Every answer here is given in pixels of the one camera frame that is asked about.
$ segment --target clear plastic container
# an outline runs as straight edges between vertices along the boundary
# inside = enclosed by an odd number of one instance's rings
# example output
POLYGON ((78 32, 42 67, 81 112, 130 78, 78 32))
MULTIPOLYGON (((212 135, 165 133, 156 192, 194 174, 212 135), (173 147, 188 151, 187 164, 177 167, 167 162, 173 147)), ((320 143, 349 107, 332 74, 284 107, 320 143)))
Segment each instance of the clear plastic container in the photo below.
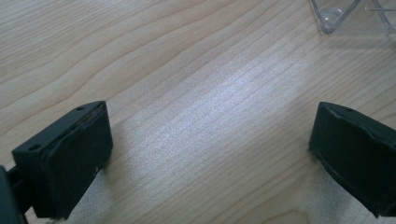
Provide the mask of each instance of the clear plastic container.
POLYGON ((311 0, 324 34, 396 34, 396 0, 311 0))

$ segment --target table surface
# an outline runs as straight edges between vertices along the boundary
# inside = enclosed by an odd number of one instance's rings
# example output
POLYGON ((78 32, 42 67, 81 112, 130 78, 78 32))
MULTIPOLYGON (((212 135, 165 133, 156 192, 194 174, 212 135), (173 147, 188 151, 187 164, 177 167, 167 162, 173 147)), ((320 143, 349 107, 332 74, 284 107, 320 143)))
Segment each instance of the table surface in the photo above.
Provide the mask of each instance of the table surface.
POLYGON ((307 150, 320 101, 396 128, 395 60, 394 36, 322 35, 308 0, 1 1, 0 164, 106 100, 109 164, 57 222, 395 223, 307 150))

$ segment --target black plastic part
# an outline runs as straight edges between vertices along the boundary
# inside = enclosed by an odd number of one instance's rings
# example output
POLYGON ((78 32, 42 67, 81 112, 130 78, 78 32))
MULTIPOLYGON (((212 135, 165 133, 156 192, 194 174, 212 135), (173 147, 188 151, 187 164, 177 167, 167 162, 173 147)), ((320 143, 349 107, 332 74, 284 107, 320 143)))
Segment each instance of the black plastic part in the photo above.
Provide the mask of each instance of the black plastic part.
POLYGON ((396 216, 396 131, 350 108, 320 103, 309 148, 376 217, 396 216))
POLYGON ((14 191, 23 195, 30 190, 30 198, 17 199, 21 212, 32 205, 38 217, 68 218, 112 147, 106 102, 101 101, 70 111, 14 149, 17 170, 9 172, 10 179, 25 181, 20 192, 14 191))
POLYGON ((7 172, 0 166, 0 223, 21 224, 26 223, 25 220, 15 201, 7 172))

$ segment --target hole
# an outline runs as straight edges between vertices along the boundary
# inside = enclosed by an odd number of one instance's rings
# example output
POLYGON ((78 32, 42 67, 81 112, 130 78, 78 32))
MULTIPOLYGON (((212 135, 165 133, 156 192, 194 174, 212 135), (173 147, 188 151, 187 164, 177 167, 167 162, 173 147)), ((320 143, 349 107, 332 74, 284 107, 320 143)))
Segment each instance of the hole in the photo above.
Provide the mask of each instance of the hole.
POLYGON ((29 147, 28 150, 29 150, 29 151, 34 151, 34 150, 39 149, 40 147, 41 147, 40 144, 35 144, 35 145, 29 147))

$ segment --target light wood surface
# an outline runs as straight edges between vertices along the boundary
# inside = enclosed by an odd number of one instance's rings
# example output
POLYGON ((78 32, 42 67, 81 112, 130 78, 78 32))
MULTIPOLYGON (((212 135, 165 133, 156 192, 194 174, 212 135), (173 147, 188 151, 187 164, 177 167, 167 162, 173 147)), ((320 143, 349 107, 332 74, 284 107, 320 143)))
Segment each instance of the light wood surface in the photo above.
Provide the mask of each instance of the light wood surface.
POLYGON ((395 72, 395 36, 324 36, 308 0, 1 1, 0 164, 106 100, 109 165, 64 223, 395 223, 307 151, 320 101, 396 128, 395 72))

